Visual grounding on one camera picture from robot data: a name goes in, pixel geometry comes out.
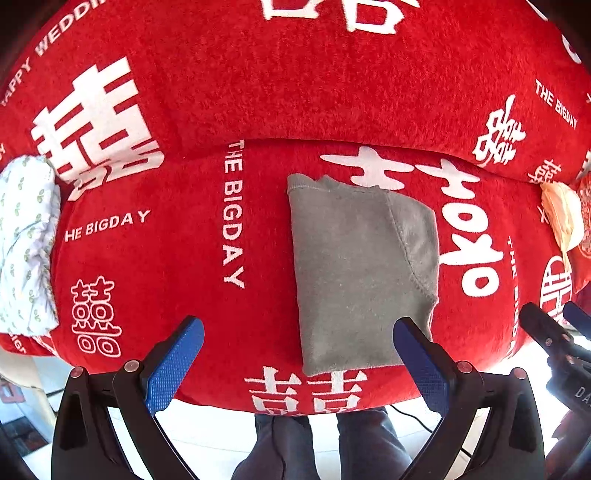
beige cloth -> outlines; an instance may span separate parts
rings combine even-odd
[[[585,233],[581,200],[577,193],[564,183],[542,183],[540,187],[542,188],[542,207],[562,252],[564,269],[571,272],[572,268],[566,252],[580,244]]]

blue gripper pad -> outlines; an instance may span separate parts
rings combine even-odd
[[[150,415],[170,405],[203,346],[204,333],[203,322],[193,319],[150,376],[145,398]]]
[[[591,340],[591,317],[573,301],[568,301],[562,310],[564,318],[575,327],[587,340]]]
[[[412,326],[414,332],[402,319],[394,324],[394,346],[429,410],[444,417],[449,409],[450,386],[415,335],[428,341],[427,338],[417,326]]]

white chinese character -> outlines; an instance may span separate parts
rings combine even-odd
[[[453,233],[452,241],[459,250],[441,254],[439,261],[443,265],[475,265],[503,260],[503,252],[492,248],[492,238],[487,233],[478,237],[476,242]]]
[[[394,160],[386,160],[370,147],[359,147],[359,153],[356,157],[348,155],[321,155],[322,160],[343,165],[345,167],[361,167],[362,176],[352,176],[351,182],[360,187],[378,186],[385,190],[402,190],[404,183],[391,179],[386,175],[387,171],[409,172],[414,167],[407,163]]]
[[[265,385],[265,390],[249,390],[250,393],[266,393],[271,395],[296,395],[296,391],[287,387],[284,392],[277,390],[278,385],[301,385],[301,380],[297,378],[295,374],[290,375],[288,381],[276,380],[275,376],[279,373],[279,370],[273,367],[263,367],[263,378],[245,378],[244,381],[247,383],[260,383]]]
[[[364,30],[371,33],[380,33],[382,35],[395,34],[394,27],[404,19],[402,11],[392,2],[380,0],[342,0],[343,10],[345,11],[345,20],[347,22],[347,30],[354,32],[355,30]],[[405,3],[419,8],[417,0],[402,0]],[[386,19],[381,25],[371,23],[357,22],[357,7],[358,5],[369,5],[370,7],[379,7],[386,10]]]
[[[257,397],[255,395],[252,396],[252,403],[254,404],[257,411],[266,411],[269,415],[279,414],[279,415],[286,415],[288,413],[294,413],[297,411],[297,404],[299,403],[295,398],[285,397],[281,400],[279,399],[271,399],[267,400],[264,398]],[[271,408],[267,407],[267,403],[277,404],[283,403],[285,408]]]
[[[347,398],[335,398],[334,400],[323,400],[322,398],[314,399],[314,411],[316,413],[343,413],[344,411],[357,408],[357,404],[361,400],[357,395],[351,394]],[[346,402],[344,407],[328,408],[328,404]]]
[[[361,370],[357,373],[357,376],[351,380],[345,380],[346,371],[342,372],[331,372],[330,381],[316,381],[308,382],[308,385],[330,385],[329,392],[313,392],[312,395],[334,395],[341,393],[354,393],[361,392],[361,387],[358,382],[365,382],[368,377]],[[352,383],[353,386],[350,390],[345,389],[345,384]]]
[[[585,155],[585,160],[583,160],[583,164],[581,165],[581,171],[577,175],[576,180],[582,179],[587,172],[591,170],[591,150],[587,150],[587,154]]]
[[[544,164],[535,169],[534,174],[528,173],[530,183],[542,183],[552,181],[554,175],[562,171],[560,165],[554,165],[554,160],[544,160]]]
[[[540,290],[540,308],[548,311],[548,315],[557,322],[565,322],[562,310],[564,304],[571,299],[572,293],[573,280],[571,274],[564,271],[562,258],[558,255],[550,258]]]
[[[446,179],[449,185],[447,187],[441,187],[441,191],[448,197],[461,200],[473,199],[475,197],[474,192],[468,190],[462,185],[462,182],[467,181],[469,183],[476,183],[480,181],[480,179],[474,175],[458,170],[452,162],[445,158],[442,158],[440,162],[441,168],[430,167],[428,165],[416,165],[416,168],[432,177]]]
[[[31,136],[34,140],[43,137],[37,145],[39,153],[47,154],[62,180],[75,182],[69,200],[77,200],[105,180],[158,168],[164,161],[139,106],[131,105],[118,113],[115,110],[138,94],[135,82],[129,80],[109,92],[105,90],[130,71],[126,57],[101,71],[92,66],[72,82],[71,94],[53,110],[45,107],[33,120]],[[85,133],[75,138],[83,128]]]
[[[483,287],[477,283],[480,279],[486,279]],[[499,274],[492,267],[471,268],[462,277],[462,290],[469,297],[487,297],[498,289]]]
[[[515,95],[509,95],[505,110],[501,108],[489,115],[486,122],[488,133],[478,137],[476,147],[472,151],[476,159],[482,162],[479,167],[486,167],[491,158],[494,158],[495,164],[503,165],[507,165],[515,158],[517,151],[513,148],[513,144],[522,141],[525,138],[525,132],[521,131],[521,122],[509,118],[514,100]]]
[[[78,347],[84,353],[95,353],[98,348],[104,356],[121,356],[121,348],[114,337],[121,336],[122,329],[113,325],[115,312],[109,303],[109,292],[114,287],[115,282],[106,281],[101,275],[91,284],[78,280],[70,289],[74,300],[72,332],[77,335]]]
[[[302,8],[298,9],[275,9],[273,0],[261,0],[262,15],[265,20],[273,17],[292,17],[292,18],[318,18],[316,7],[324,0],[308,0]]]
[[[540,213],[540,223],[550,224],[548,218],[546,217],[546,211],[542,207],[538,207],[538,212]]]
[[[275,8],[274,0],[261,0],[262,14],[265,20],[273,17],[291,17],[291,18],[318,18],[316,7],[324,0],[308,0],[302,7],[297,9],[279,9]],[[408,5],[420,8],[418,0],[401,0]],[[404,18],[401,10],[392,2],[386,0],[342,0],[347,30],[364,30],[366,32],[378,33],[382,35],[395,34],[394,27]],[[383,24],[368,24],[357,22],[358,5],[367,5],[370,7],[382,8],[386,12],[386,18]]]
[[[441,213],[452,227],[468,233],[482,233],[488,228],[488,215],[478,205],[471,203],[446,203]],[[464,220],[460,215],[470,218]]]

circular symbol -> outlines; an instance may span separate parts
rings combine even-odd
[[[111,337],[98,337],[96,339],[96,344],[99,348],[99,352],[104,356],[110,356],[112,358],[121,356],[121,348],[119,348],[117,340]]]
[[[72,307],[72,316],[76,320],[86,321],[90,318],[90,310],[86,303],[75,303]]]
[[[110,322],[115,317],[113,307],[109,303],[93,303],[90,315],[98,322]]]
[[[78,347],[84,353],[95,353],[96,352],[95,341],[90,335],[80,335],[78,337]]]

white floor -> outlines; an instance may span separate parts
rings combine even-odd
[[[587,347],[591,347],[591,342],[587,343]],[[540,411],[545,448],[549,451],[555,443],[551,435],[567,409],[545,390],[545,384],[550,379],[546,359],[543,350],[532,344],[522,349],[511,360],[498,365],[494,372],[506,374],[517,366],[528,372]],[[430,427],[436,426],[439,421],[439,415],[430,412],[420,398],[397,406],[403,411],[415,414]],[[429,434],[412,418],[391,409],[390,416],[402,443],[411,455],[416,455]],[[473,431],[465,443],[468,451],[475,447],[485,417],[485,412],[482,412],[475,421]],[[112,418],[136,475],[146,480],[150,479],[118,410],[112,410]],[[249,413],[196,407],[175,400],[166,411],[158,414],[158,420],[178,452],[201,480],[229,480],[237,464],[244,460],[252,449],[256,439],[254,418]],[[340,479],[336,417],[313,416],[310,417],[310,423],[314,432],[314,450],[320,477],[322,480]],[[47,448],[44,450],[27,459],[40,480],[48,479],[50,455]],[[460,454],[448,478],[455,479],[461,475],[467,460],[465,455]]]

